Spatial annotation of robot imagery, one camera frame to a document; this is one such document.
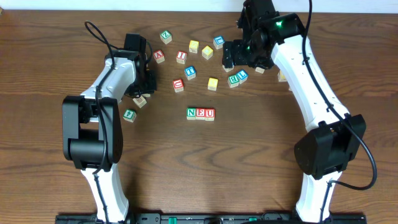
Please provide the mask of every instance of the green block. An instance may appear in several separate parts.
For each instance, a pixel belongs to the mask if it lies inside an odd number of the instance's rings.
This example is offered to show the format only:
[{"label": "green block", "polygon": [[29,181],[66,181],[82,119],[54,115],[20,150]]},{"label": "green block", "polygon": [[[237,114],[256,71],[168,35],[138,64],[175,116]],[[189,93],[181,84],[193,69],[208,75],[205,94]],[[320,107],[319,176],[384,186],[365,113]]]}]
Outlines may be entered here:
[{"label": "green block", "polygon": [[163,31],[163,33],[160,34],[162,36],[163,39],[167,39],[171,36],[170,32],[165,30]]},{"label": "green block", "polygon": [[236,75],[231,75],[231,76],[228,77],[228,78],[229,78],[230,84],[235,84],[235,83],[238,83],[238,82],[239,82],[238,77],[237,77]]},{"label": "green block", "polygon": [[177,218],[169,218],[169,224],[177,224]]},{"label": "green block", "polygon": [[132,110],[126,110],[123,114],[123,118],[131,119],[134,116],[135,111]]},{"label": "green block", "polygon": [[187,116],[195,117],[196,109],[195,108],[187,108]]}]

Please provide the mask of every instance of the wooden surface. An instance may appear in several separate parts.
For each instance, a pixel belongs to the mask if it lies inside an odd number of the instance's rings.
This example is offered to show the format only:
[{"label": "wooden surface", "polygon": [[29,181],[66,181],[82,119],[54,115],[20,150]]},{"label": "wooden surface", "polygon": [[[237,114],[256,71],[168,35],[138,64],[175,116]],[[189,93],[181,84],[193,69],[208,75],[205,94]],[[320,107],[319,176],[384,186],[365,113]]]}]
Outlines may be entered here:
[{"label": "wooden surface", "polygon": [[[305,22],[306,14],[300,14]],[[0,223],[53,223],[59,213],[96,211],[85,178],[62,154],[61,104],[86,90],[104,67],[105,45],[86,31],[93,21],[109,41],[123,46],[127,32],[140,33],[166,61],[157,71],[158,91],[122,120],[120,161],[123,189],[131,206],[164,213],[262,213],[291,210],[299,198],[302,171],[293,146],[306,133],[298,104],[278,69],[255,73],[230,89],[222,50],[210,60],[178,50],[191,39],[213,46],[213,37],[241,38],[239,13],[6,11],[0,17]],[[173,41],[160,41],[171,31]],[[338,98],[361,113],[364,139],[377,161],[371,190],[337,186],[332,212],[364,212],[368,223],[398,223],[398,16],[315,14],[310,39],[317,61]],[[187,81],[183,69],[194,65]],[[217,91],[207,90],[209,77]],[[172,80],[185,91],[174,93]],[[214,122],[187,121],[188,106],[216,109]],[[362,149],[341,180],[370,181]]]}]

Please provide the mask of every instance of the white backdrop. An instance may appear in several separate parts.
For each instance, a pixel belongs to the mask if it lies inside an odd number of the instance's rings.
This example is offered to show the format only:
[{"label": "white backdrop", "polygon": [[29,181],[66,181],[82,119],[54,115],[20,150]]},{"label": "white backdrop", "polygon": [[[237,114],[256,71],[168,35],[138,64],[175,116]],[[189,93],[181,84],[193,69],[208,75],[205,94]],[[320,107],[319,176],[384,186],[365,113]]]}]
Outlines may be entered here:
[{"label": "white backdrop", "polygon": [[[0,0],[3,9],[238,12],[244,0]],[[273,0],[281,12],[307,12],[308,0]],[[314,12],[398,13],[398,0],[313,0]]]}]

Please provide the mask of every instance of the alphabet cube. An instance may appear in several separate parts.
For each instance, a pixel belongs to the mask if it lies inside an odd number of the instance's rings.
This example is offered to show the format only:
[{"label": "alphabet cube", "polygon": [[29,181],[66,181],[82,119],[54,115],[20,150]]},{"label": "alphabet cube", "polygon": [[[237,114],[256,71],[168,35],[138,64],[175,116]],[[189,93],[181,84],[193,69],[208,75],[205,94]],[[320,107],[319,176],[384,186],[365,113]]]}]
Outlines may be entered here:
[{"label": "alphabet cube", "polygon": [[184,91],[184,84],[182,83],[182,79],[173,81],[174,91],[176,93],[180,91]]},{"label": "alphabet cube", "polygon": [[244,83],[247,79],[248,79],[248,74],[244,71],[244,70],[241,70],[240,72],[238,72],[237,74],[236,74],[236,76],[238,77],[238,79],[239,79],[239,84],[242,84],[242,83]]},{"label": "alphabet cube", "polygon": [[168,44],[172,41],[172,34],[165,30],[160,33],[160,39],[163,41],[164,44]]},{"label": "alphabet cube", "polygon": [[234,65],[232,65],[232,68],[225,68],[225,66],[223,65],[223,69],[225,70],[225,72],[230,72],[234,70]]},{"label": "alphabet cube", "polygon": [[223,48],[224,43],[225,41],[222,36],[215,37],[213,40],[213,44],[217,50]]},{"label": "alphabet cube", "polygon": [[134,120],[136,119],[136,116],[137,116],[137,114],[135,111],[126,110],[126,112],[124,112],[124,114],[123,114],[123,119],[133,123]]},{"label": "alphabet cube", "polygon": [[197,108],[196,119],[205,119],[205,110],[206,109]]},{"label": "alphabet cube", "polygon": [[216,111],[214,109],[205,109],[205,121],[214,121]]},{"label": "alphabet cube", "polygon": [[201,55],[209,60],[213,56],[213,49],[209,47],[208,45],[201,51]]},{"label": "alphabet cube", "polygon": [[147,104],[147,101],[143,96],[140,96],[139,98],[133,98],[132,100],[136,103],[136,105],[139,108],[142,108],[145,104]]},{"label": "alphabet cube", "polygon": [[260,67],[256,67],[256,72],[264,73],[264,71],[265,71],[265,69],[260,68]]},{"label": "alphabet cube", "polygon": [[217,85],[218,85],[218,79],[216,78],[209,78],[209,82],[207,84],[207,89],[208,90],[217,90]]},{"label": "alphabet cube", "polygon": [[181,64],[185,64],[186,61],[187,61],[187,53],[178,51],[177,52],[177,62],[181,63]]},{"label": "alphabet cube", "polygon": [[164,62],[164,54],[161,50],[157,50],[154,52],[154,58],[157,63],[162,63]]},{"label": "alphabet cube", "polygon": [[239,79],[236,75],[228,77],[228,85],[230,88],[237,87],[239,85]]},{"label": "alphabet cube", "polygon": [[196,109],[195,108],[187,108],[187,119],[196,119]]},{"label": "alphabet cube", "polygon": [[189,66],[185,69],[185,76],[188,80],[191,80],[192,78],[195,78],[197,76],[197,71],[195,71],[195,68],[193,66]]},{"label": "alphabet cube", "polygon": [[285,75],[282,73],[282,71],[279,71],[278,73],[278,81],[280,82],[287,82]]},{"label": "alphabet cube", "polygon": [[189,52],[198,53],[198,48],[199,48],[199,41],[191,40],[191,42],[189,42]]}]

